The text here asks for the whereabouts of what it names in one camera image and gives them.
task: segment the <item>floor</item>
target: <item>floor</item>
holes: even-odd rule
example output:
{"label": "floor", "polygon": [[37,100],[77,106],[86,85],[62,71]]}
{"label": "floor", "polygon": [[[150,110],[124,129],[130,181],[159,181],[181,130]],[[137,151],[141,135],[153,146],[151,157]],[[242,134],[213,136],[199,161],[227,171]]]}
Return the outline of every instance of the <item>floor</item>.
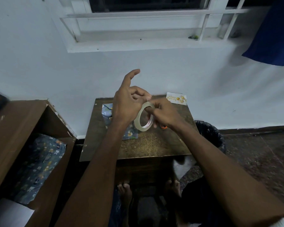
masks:
{"label": "floor", "polygon": [[[238,162],[251,176],[284,202],[284,131],[232,134],[223,137],[226,142],[226,155]],[[81,149],[82,143],[74,147],[50,226],[56,222],[88,165],[88,162],[79,162]],[[180,179],[181,188],[202,175],[198,166],[192,167]],[[161,196],[156,196],[156,188],[153,186],[136,188],[133,194],[136,198],[136,220],[139,226],[159,226],[162,217],[166,217],[167,214],[162,208],[164,200]]]}

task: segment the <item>desk surface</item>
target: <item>desk surface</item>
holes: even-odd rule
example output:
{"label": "desk surface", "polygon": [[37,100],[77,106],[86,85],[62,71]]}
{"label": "desk surface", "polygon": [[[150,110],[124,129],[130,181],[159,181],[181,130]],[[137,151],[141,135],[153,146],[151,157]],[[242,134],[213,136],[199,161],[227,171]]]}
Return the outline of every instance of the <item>desk surface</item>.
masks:
{"label": "desk surface", "polygon": [[[166,97],[166,95],[155,95],[153,99]],[[104,138],[107,129],[101,114],[102,104],[112,103],[113,98],[97,98],[88,125],[80,162],[90,161],[95,150]],[[189,111],[188,106],[173,104],[179,114],[190,123],[196,130],[196,124]],[[175,156],[190,154],[183,141],[171,129],[160,129],[151,127],[145,132],[139,131],[138,139],[123,140],[118,159]]]}

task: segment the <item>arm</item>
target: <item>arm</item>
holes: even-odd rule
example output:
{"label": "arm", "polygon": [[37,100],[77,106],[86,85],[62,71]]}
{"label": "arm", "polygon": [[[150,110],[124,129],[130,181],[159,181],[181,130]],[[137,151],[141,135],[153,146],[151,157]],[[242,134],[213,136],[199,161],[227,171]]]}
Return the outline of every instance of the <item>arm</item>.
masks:
{"label": "arm", "polygon": [[181,137],[236,226],[270,226],[284,217],[284,204],[195,131],[166,98],[151,102],[156,109],[148,107],[147,112]]}
{"label": "arm", "polygon": [[127,74],[113,102],[113,121],[78,185],[68,199],[55,227],[107,227],[114,190],[115,168],[125,129],[151,95],[129,87],[139,69]]}

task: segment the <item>blue towel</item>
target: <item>blue towel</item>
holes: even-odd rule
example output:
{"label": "blue towel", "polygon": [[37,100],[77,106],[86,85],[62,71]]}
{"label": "blue towel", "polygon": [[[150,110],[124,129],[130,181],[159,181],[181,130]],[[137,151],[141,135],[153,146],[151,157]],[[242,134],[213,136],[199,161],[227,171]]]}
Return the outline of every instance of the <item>blue towel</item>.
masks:
{"label": "blue towel", "polygon": [[250,47],[242,56],[284,66],[284,0],[273,3]]}

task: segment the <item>forearm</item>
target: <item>forearm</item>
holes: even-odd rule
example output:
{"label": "forearm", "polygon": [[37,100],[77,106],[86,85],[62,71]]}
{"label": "forearm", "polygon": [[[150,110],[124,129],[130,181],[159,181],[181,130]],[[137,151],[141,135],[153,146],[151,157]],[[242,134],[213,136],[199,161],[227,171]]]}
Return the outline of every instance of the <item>forearm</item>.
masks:
{"label": "forearm", "polygon": [[66,203],[55,227],[107,227],[116,161],[126,126],[112,122],[105,138]]}
{"label": "forearm", "polygon": [[269,222],[284,216],[282,202],[188,123],[179,123],[174,130],[199,163],[212,191],[235,225],[269,226]]}

